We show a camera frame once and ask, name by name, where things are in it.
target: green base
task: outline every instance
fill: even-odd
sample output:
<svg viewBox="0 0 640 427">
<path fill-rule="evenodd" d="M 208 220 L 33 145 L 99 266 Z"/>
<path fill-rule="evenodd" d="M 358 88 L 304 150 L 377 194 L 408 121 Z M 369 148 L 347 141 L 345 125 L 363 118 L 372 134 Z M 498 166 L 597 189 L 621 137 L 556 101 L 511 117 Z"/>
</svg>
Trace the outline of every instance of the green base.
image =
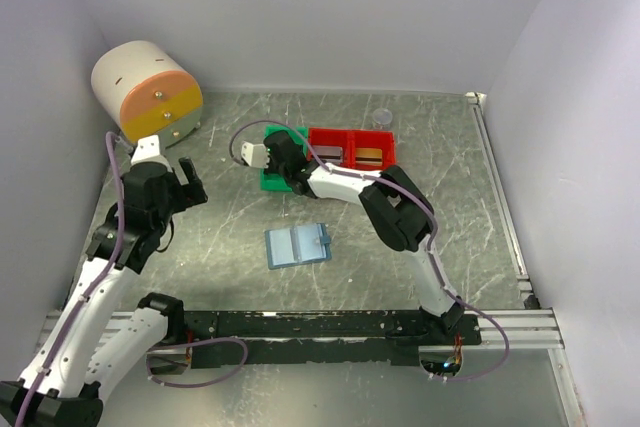
<svg viewBox="0 0 640 427">
<path fill-rule="evenodd" d="M 295 129 L 304 135 L 306 139 L 309 138 L 309 129 L 307 127 L 295 127 Z M 267 137 L 269 134 L 273 134 L 279 130 L 288 129 L 279 125 L 267 125 L 264 136 Z M 296 144 L 302 145 L 302 151 L 304 155 L 307 155 L 307 146 L 304 145 L 304 142 L 302 142 L 296 134 L 291 134 L 291 137 Z M 265 174 L 264 170 L 260 171 L 260 188 L 270 192 L 292 192 L 291 188 L 279 174 Z"/>
</svg>

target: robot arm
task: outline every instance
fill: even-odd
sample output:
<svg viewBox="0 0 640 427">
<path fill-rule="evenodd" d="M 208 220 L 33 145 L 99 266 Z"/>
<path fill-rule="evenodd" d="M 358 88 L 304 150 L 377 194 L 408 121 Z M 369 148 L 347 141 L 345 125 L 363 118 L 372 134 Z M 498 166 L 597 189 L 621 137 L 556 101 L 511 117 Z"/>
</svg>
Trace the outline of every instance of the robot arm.
<svg viewBox="0 0 640 427">
<path fill-rule="evenodd" d="M 173 228 L 173 214 L 207 201 L 191 161 L 184 158 L 179 162 L 188 180 L 185 185 L 162 155 L 157 136 L 138 142 L 131 169 L 122 176 L 125 229 L 120 255 L 104 276 L 116 244 L 114 205 L 92 236 L 78 284 L 45 345 L 18 381 L 0 382 L 0 414 L 11 425 L 31 389 L 35 392 L 25 425 L 95 426 L 115 385 L 148 349 L 163 341 L 182 340 L 182 302 L 153 293 L 139 303 L 130 327 L 96 351 L 124 292 L 137 281 L 167 228 Z M 93 294 L 86 298 L 87 286 L 96 281 Z M 75 320 L 65 327 L 70 316 Z M 52 350 L 55 355 L 45 369 L 44 360 Z"/>
<path fill-rule="evenodd" d="M 300 146 L 284 130 L 269 135 L 263 145 L 245 142 L 241 155 L 249 166 L 266 167 L 279 173 L 298 195 L 361 205 L 382 242 L 405 254 L 421 308 L 442 330 L 450 331 L 455 326 L 464 309 L 447 293 L 457 295 L 435 247 L 432 245 L 431 251 L 427 251 L 431 235 L 429 219 L 413 201 L 371 180 L 371 177 L 383 178 L 402 187 L 433 212 L 429 201 L 400 167 L 393 165 L 384 171 L 361 172 L 327 164 L 329 170 L 326 170 L 316 161 L 308 161 Z M 431 265 L 430 255 L 438 265 L 440 278 Z"/>
</svg>

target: white cylinder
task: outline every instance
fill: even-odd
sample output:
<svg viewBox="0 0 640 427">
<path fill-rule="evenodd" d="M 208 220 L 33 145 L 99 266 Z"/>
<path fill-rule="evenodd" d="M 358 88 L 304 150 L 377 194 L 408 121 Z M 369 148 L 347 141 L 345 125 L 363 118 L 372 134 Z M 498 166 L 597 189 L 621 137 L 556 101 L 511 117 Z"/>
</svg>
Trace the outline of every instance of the white cylinder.
<svg viewBox="0 0 640 427">
<path fill-rule="evenodd" d="M 132 142 L 158 134 L 169 145 L 199 124 L 198 83 L 151 42 L 127 42 L 104 54 L 93 68 L 91 86 Z"/>
</svg>

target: red container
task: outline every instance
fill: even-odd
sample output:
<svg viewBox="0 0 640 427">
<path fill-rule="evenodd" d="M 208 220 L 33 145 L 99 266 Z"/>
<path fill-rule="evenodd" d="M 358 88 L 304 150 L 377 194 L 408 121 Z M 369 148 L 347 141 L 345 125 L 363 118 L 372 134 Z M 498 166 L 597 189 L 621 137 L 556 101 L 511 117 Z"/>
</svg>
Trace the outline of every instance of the red container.
<svg viewBox="0 0 640 427">
<path fill-rule="evenodd" d="M 391 132 L 310 128 L 309 143 L 314 147 L 341 148 L 339 165 L 349 169 L 384 170 L 396 163 L 396 146 Z"/>
</svg>

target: purple cable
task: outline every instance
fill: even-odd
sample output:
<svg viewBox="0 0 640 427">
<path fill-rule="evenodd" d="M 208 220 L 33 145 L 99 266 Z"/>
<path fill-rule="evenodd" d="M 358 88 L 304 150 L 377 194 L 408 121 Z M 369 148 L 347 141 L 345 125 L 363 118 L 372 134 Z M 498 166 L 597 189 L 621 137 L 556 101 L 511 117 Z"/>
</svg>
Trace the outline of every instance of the purple cable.
<svg viewBox="0 0 640 427">
<path fill-rule="evenodd" d="M 116 244 L 114 246 L 113 252 L 111 253 L 111 257 L 109 257 L 109 260 L 107 261 L 107 265 L 105 265 L 102 272 L 100 272 L 100 274 L 95 278 L 95 280 L 91 282 L 91 284 L 89 284 L 89 286 L 83 292 L 82 297 L 87 299 L 91 297 L 91 294 L 96 290 L 98 285 L 100 285 L 100 282 L 102 282 L 105 279 L 105 277 L 109 274 L 111 267 L 113 267 L 113 264 L 115 264 L 118 256 L 120 255 L 120 250 L 122 249 L 122 242 L 124 238 L 124 197 L 122 192 L 122 184 L 119 181 L 120 171 L 118 169 L 118 162 L 116 161 L 116 154 L 113 147 L 114 142 L 117 139 L 118 139 L 118 136 L 113 132 L 107 132 L 107 134 L 105 135 L 105 142 L 107 144 L 107 153 L 109 155 L 109 164 L 111 165 L 111 172 L 113 173 L 113 183 L 115 184 L 115 187 L 116 187 L 117 204 L 118 204 L 118 232 L 116 235 Z M 35 395 L 38 388 L 40 387 L 40 384 L 42 384 L 42 381 L 44 380 L 44 377 L 46 375 L 45 374 L 46 370 L 51 367 L 51 364 L 53 363 L 53 360 L 55 359 L 56 355 L 60 352 L 60 348 L 62 347 L 62 344 L 64 343 L 65 339 L 67 338 L 67 335 L 69 334 L 69 331 L 73 326 L 73 323 L 76 321 L 76 319 L 78 318 L 78 315 L 80 314 L 80 311 L 85 305 L 86 305 L 86 302 L 78 299 L 76 301 L 76 304 L 71 309 L 71 312 L 69 312 L 69 315 L 65 319 L 64 323 L 62 324 L 62 327 L 60 328 L 60 331 L 58 332 L 58 335 L 56 336 L 53 342 L 53 345 L 51 346 L 51 350 L 49 350 L 49 354 L 47 354 L 47 356 L 44 359 L 44 362 L 42 363 L 41 372 L 38 373 L 36 378 L 33 380 L 31 387 L 29 387 L 29 390 L 27 391 L 27 395 L 22 401 L 22 405 L 20 406 L 20 411 L 18 412 L 18 417 L 16 418 L 15 427 L 22 427 L 24 425 L 24 419 L 25 419 L 25 416 L 27 415 L 29 404 L 33 400 L 33 396 Z"/>
<path fill-rule="evenodd" d="M 445 291 L 445 293 L 449 297 L 451 297 L 451 299 L 453 299 L 454 302 L 460 304 L 465 309 L 471 310 L 472 312 L 476 313 L 480 317 L 483 317 L 484 319 L 488 320 L 491 324 L 493 324 L 493 326 L 496 328 L 496 330 L 498 332 L 500 332 L 500 335 L 504 339 L 504 352 L 503 352 L 502 357 L 500 358 L 500 360 L 498 362 L 496 362 L 495 365 L 489 367 L 486 370 L 483 370 L 481 372 L 475 373 L 475 374 L 470 374 L 470 375 L 466 375 L 466 376 L 463 376 L 463 377 L 446 378 L 445 380 L 446 380 L 447 383 L 451 383 L 451 382 L 466 382 L 466 381 L 469 381 L 469 380 L 476 380 L 476 379 L 484 377 L 485 375 L 490 374 L 490 373 L 494 372 L 495 370 L 499 369 L 507 361 L 507 358 L 509 357 L 509 352 L 511 350 L 510 344 L 509 344 L 509 338 L 507 336 L 507 333 L 504 331 L 502 326 L 492 316 L 490 316 L 489 314 L 483 312 L 482 310 L 474 307 L 473 305 L 469 304 L 468 302 L 465 302 L 461 298 L 456 297 L 456 295 L 447 288 L 446 282 L 444 281 L 444 277 L 442 276 L 442 272 L 440 272 L 440 268 L 438 267 L 438 262 L 436 261 L 436 258 L 435 258 L 434 254 L 433 254 L 433 241 L 435 240 L 436 234 L 438 233 L 438 221 L 436 220 L 435 215 L 433 215 L 433 212 L 431 212 L 429 210 L 429 208 L 422 201 L 420 201 L 420 199 L 418 199 L 415 195 L 413 195 L 411 192 L 406 190 L 404 187 L 401 187 L 401 186 L 399 186 L 397 184 L 394 184 L 393 182 L 391 182 L 391 181 L 389 181 L 387 179 L 384 179 L 384 178 L 381 178 L 381 177 L 375 177 L 373 175 L 360 174 L 360 173 L 355 173 L 355 172 L 347 172 L 347 171 L 341 170 L 339 168 L 336 168 L 336 169 L 330 168 L 320 158 L 320 156 L 313 149 L 312 145 L 309 143 L 309 141 L 307 140 L 307 138 L 304 135 L 302 135 L 297 130 L 292 129 L 291 127 L 289 127 L 284 122 L 279 122 L 277 120 L 271 120 L 271 119 L 254 120 L 252 122 L 249 122 L 249 123 L 243 125 L 238 130 L 236 130 L 233 133 L 233 135 L 231 136 L 231 139 L 229 140 L 229 156 L 231 157 L 231 159 L 234 162 L 236 162 L 237 164 L 240 164 L 242 166 L 246 166 L 247 165 L 242 159 L 237 158 L 233 153 L 233 142 L 236 140 L 238 135 L 240 135 L 241 132 L 243 132 L 248 127 L 251 127 L 252 125 L 263 124 L 263 123 L 280 125 L 282 127 L 285 127 L 289 132 L 293 132 L 295 135 L 297 135 L 298 138 L 301 139 L 304 142 L 304 144 L 307 146 L 307 149 L 309 150 L 309 152 L 311 153 L 313 158 L 316 160 L 316 162 L 318 162 L 318 165 L 321 168 L 323 168 L 324 170 L 329 171 L 329 172 L 331 172 L 333 174 L 342 175 L 342 176 L 345 176 L 345 177 L 352 177 L 352 178 L 356 178 L 356 179 L 370 180 L 372 182 L 377 182 L 377 183 L 380 183 L 380 184 L 384 184 L 384 185 L 386 185 L 388 187 L 391 187 L 396 192 L 398 192 L 402 196 L 408 198 L 414 204 L 416 204 L 418 207 L 420 207 L 420 209 L 425 213 L 425 215 L 429 219 L 429 224 L 430 224 L 430 227 L 431 227 L 431 235 L 429 236 L 429 240 L 427 241 L 427 244 L 426 244 L 427 256 L 429 257 L 429 262 L 431 263 L 431 267 L 433 268 L 433 271 L 434 271 L 434 273 L 435 273 L 435 275 L 436 275 L 436 277 L 438 279 L 438 282 L 440 283 L 440 286 Z"/>
<path fill-rule="evenodd" d="M 188 344 L 178 344 L 178 345 L 163 345 L 156 346 L 153 349 L 149 350 L 149 352 L 158 352 L 162 350 L 172 350 L 172 349 L 186 349 L 188 347 L 201 347 L 203 345 L 213 345 L 213 344 L 221 344 L 221 343 L 233 343 L 238 344 L 242 347 L 242 359 L 240 363 L 236 365 L 232 370 L 227 372 L 220 377 L 216 377 L 213 380 L 209 380 L 207 382 L 201 382 L 199 384 L 178 384 L 175 382 L 163 382 L 153 375 L 151 372 L 151 365 L 149 363 L 149 359 L 147 358 L 147 374 L 149 375 L 149 380 L 155 382 L 158 385 L 162 385 L 163 387 L 173 387 L 175 389 L 199 389 L 201 387 L 209 387 L 210 385 L 219 384 L 220 382 L 227 380 L 229 377 L 236 375 L 240 369 L 247 362 L 247 358 L 249 357 L 249 348 L 247 344 L 242 339 L 237 339 L 235 337 L 218 337 L 214 339 L 206 339 L 206 340 L 198 340 L 196 342 L 189 342 Z"/>
</svg>

